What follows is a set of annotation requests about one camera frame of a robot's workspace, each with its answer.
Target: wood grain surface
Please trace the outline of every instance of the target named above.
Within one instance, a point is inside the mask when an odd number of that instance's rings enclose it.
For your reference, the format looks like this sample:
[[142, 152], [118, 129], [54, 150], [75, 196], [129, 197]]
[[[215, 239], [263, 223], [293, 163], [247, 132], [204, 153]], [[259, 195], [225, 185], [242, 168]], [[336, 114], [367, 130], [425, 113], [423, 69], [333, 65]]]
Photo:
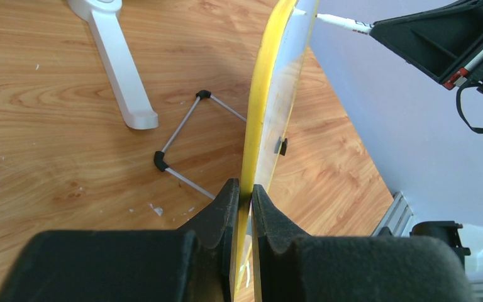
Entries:
[[[157, 129], [135, 131], [121, 118], [87, 24], [65, 1], [0, 0], [0, 283], [43, 230], [177, 228], [210, 202], [157, 171], [152, 154], [201, 89], [246, 115], [274, 4], [125, 1], [121, 27], [160, 117]], [[166, 161], [217, 193], [240, 175], [244, 131], [202, 102]], [[369, 234], [391, 196], [312, 53], [287, 137], [275, 204], [312, 234]], [[239, 300], [251, 301], [251, 289]]]

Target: white plastic arm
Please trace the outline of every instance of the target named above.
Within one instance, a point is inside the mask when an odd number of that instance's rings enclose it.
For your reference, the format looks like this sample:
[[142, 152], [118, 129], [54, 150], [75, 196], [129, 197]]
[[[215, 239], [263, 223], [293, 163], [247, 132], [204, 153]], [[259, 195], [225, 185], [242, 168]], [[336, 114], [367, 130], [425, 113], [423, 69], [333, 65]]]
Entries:
[[90, 26], [125, 123], [137, 130], [158, 127], [158, 114], [147, 98], [119, 26], [121, 0], [68, 0], [68, 3]]

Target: black cable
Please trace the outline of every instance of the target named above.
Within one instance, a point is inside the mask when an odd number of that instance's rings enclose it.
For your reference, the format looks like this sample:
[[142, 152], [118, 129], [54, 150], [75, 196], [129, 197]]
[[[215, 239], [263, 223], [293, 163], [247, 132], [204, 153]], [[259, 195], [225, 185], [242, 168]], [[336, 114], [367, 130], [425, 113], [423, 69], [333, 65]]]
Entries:
[[483, 134], [483, 128], [477, 128], [473, 127], [469, 124], [467, 119], [464, 116], [464, 112], [462, 112], [462, 91], [464, 91], [466, 88], [471, 88], [471, 87], [479, 87], [480, 85], [478, 83], [473, 83], [469, 85], [462, 85], [458, 91], [457, 91], [457, 111], [458, 115], [460, 115], [460, 118], [464, 121], [464, 123], [475, 133], [478, 134]]

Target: black corner joint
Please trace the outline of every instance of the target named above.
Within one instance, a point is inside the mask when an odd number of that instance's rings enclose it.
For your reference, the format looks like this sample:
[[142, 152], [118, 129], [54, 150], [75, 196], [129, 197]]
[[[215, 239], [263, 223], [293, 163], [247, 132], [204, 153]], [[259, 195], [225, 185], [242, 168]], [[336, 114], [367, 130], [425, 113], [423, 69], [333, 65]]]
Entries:
[[158, 170], [160, 170], [160, 172], [163, 172], [167, 168], [169, 168], [169, 165], [164, 162], [164, 156], [165, 156], [165, 153], [163, 153], [162, 151], [156, 151], [155, 156], [153, 158], [153, 161], [157, 166]]
[[288, 149], [288, 139], [285, 138], [282, 144], [280, 145], [280, 154], [282, 156], [286, 156], [286, 149]]
[[212, 96], [212, 93], [208, 90], [201, 90], [201, 91], [195, 93], [195, 96], [197, 96], [201, 99], [209, 99]]

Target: white backdrop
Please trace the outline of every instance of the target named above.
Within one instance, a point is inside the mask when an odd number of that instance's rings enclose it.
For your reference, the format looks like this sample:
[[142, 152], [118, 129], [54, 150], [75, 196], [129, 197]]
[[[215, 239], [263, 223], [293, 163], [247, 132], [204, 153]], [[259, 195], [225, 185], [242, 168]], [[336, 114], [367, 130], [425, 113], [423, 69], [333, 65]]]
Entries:
[[[372, 23], [452, 2], [320, 0], [318, 12]], [[310, 46], [388, 188], [402, 191], [421, 221], [483, 226], [483, 135], [458, 117], [456, 89], [447, 91], [373, 38], [320, 20]], [[483, 126], [483, 96], [468, 89], [463, 109]]]

